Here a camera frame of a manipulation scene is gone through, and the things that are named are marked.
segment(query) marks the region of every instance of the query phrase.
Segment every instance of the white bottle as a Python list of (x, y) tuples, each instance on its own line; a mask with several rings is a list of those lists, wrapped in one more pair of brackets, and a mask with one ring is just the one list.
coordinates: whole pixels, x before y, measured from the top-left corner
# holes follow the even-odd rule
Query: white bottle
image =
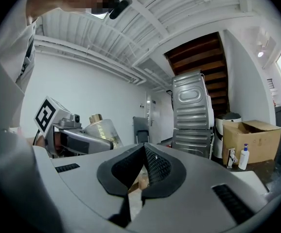
[(247, 150), (247, 144), (244, 144), (244, 149), (241, 151), (239, 168), (242, 170), (246, 169), (247, 163), (249, 158), (249, 151)]
[(90, 123), (91, 124), (84, 129), (85, 133), (111, 141), (114, 149), (123, 147), (122, 141), (110, 119), (103, 120), (101, 114), (95, 114), (90, 116)]

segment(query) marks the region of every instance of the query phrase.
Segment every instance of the countertop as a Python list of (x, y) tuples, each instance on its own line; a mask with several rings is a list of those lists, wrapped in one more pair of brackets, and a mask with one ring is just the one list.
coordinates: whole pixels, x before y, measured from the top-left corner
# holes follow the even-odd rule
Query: countertop
[[(224, 166), (222, 159), (213, 156), (212, 160)], [(243, 170), (239, 169), (237, 165), (233, 165), (230, 171), (242, 172)], [(281, 194), (281, 166), (276, 164), (273, 160), (247, 164), (245, 171), (254, 171), (257, 177), (261, 180), (265, 188), (268, 190), (268, 193), (263, 195), (268, 202)]]

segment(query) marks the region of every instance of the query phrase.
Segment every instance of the gold cylinder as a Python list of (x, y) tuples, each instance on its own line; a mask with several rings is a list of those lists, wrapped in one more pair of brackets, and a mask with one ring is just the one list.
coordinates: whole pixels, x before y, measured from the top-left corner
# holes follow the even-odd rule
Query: gold cylinder
[(91, 115), (90, 116), (90, 123), (94, 123), (94, 122), (98, 122), (98, 121), (101, 121), (103, 120), (103, 117), (101, 114), (94, 114), (94, 115)]

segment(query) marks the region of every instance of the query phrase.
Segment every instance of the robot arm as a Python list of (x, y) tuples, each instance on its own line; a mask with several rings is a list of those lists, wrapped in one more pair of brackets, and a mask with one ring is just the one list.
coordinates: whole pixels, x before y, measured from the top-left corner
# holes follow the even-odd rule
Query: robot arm
[(55, 128), (60, 132), (62, 154), (91, 154), (113, 149), (113, 143), (84, 133), (80, 116), (71, 114), (63, 105), (46, 97), (35, 116), (35, 123), (45, 140), (45, 149), (56, 156)]

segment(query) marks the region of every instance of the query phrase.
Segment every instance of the black vent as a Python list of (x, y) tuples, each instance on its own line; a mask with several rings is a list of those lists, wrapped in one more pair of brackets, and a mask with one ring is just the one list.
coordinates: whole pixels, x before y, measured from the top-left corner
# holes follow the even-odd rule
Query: black vent
[(163, 181), (171, 172), (171, 164), (165, 158), (146, 148), (145, 167), (148, 171), (149, 184)]
[(130, 188), (143, 166), (144, 154), (141, 149), (113, 165), (111, 172), (122, 184)]
[(268, 86), (269, 86), (270, 89), (275, 88), (275, 86), (273, 85), (272, 79), (268, 79), (267, 82), (268, 82)]
[(238, 224), (247, 221), (254, 215), (225, 184), (215, 186), (212, 189)]
[(61, 173), (61, 172), (73, 170), (73, 169), (78, 168), (78, 167), (80, 167), (80, 166), (78, 164), (74, 163), (74, 164), (69, 164), (69, 165), (66, 165), (66, 166), (58, 166), (55, 169), (58, 173)]

